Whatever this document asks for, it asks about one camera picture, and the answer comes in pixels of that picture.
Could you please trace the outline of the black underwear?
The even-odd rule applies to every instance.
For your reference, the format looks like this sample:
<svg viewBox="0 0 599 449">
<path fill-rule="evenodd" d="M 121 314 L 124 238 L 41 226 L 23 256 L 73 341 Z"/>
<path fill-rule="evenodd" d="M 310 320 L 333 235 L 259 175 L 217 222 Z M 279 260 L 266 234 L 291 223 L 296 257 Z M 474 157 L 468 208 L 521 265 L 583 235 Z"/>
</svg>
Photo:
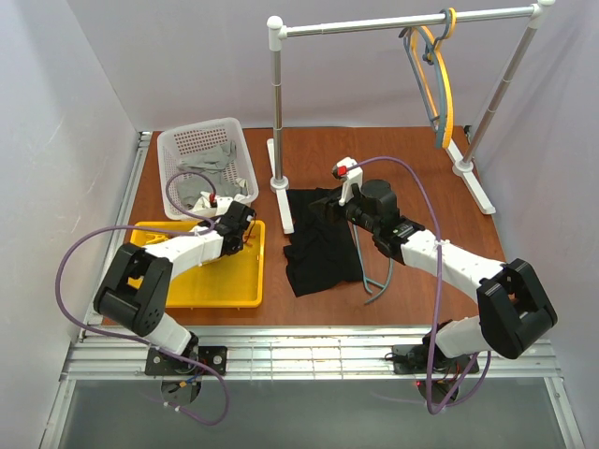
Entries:
<svg viewBox="0 0 599 449">
<path fill-rule="evenodd" d="M 309 206 L 328 189 L 289 190 L 294 233 L 284 247 L 286 276 L 297 297 L 329 290 L 341 282 L 360 282 L 363 270 L 347 222 L 318 218 Z"/>
</svg>

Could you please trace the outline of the teal plastic hanger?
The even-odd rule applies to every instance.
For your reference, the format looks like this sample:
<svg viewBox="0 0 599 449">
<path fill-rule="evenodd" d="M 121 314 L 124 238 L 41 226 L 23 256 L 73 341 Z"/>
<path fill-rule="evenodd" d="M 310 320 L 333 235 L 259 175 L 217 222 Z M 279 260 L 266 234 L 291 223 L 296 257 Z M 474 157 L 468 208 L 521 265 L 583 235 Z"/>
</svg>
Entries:
<svg viewBox="0 0 599 449">
<path fill-rule="evenodd" d="M 369 295 L 369 297 L 364 301 L 364 305 L 368 306 L 374 303 L 389 288 L 394 271 L 394 260 L 391 258 L 388 259 L 387 276 L 384 282 L 379 282 L 369 277 L 366 272 L 364 258 L 361 251 L 358 227 L 353 224 L 351 229 L 352 238 L 358 254 L 358 261 L 362 270 L 362 285 L 365 292 Z"/>
</svg>

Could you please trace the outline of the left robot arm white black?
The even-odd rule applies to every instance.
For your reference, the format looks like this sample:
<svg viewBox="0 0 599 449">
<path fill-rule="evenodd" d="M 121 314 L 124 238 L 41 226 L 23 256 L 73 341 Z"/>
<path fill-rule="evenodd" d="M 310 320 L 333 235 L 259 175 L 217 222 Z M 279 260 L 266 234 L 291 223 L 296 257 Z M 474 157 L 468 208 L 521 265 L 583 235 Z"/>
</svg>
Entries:
<svg viewBox="0 0 599 449">
<path fill-rule="evenodd" d="M 197 337 L 165 308 L 171 281 L 205 263 L 238 253 L 256 212 L 232 202 L 214 228 L 204 224 L 188 235 L 140 247 L 122 245 L 94 298 L 94 310 L 151 345 L 188 356 Z"/>
</svg>

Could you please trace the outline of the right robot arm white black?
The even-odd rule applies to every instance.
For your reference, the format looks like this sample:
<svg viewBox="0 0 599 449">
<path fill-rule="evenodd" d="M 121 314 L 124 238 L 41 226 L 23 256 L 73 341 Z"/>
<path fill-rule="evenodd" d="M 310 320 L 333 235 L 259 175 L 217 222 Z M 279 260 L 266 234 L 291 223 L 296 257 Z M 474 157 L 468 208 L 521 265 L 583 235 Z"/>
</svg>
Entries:
<svg viewBox="0 0 599 449">
<path fill-rule="evenodd" d="M 522 259 L 500 262 L 440 241 L 424 225 L 402 215 L 390 184 L 383 180 L 353 184 L 343 198 L 337 188 L 310 204 L 318 218 L 342 219 L 371 233 L 380 253 L 446 282 L 476 302 L 478 314 L 446 321 L 413 349 L 411 359 L 437 368 L 460 357 L 493 351 L 519 358 L 558 322 L 533 267 Z"/>
</svg>

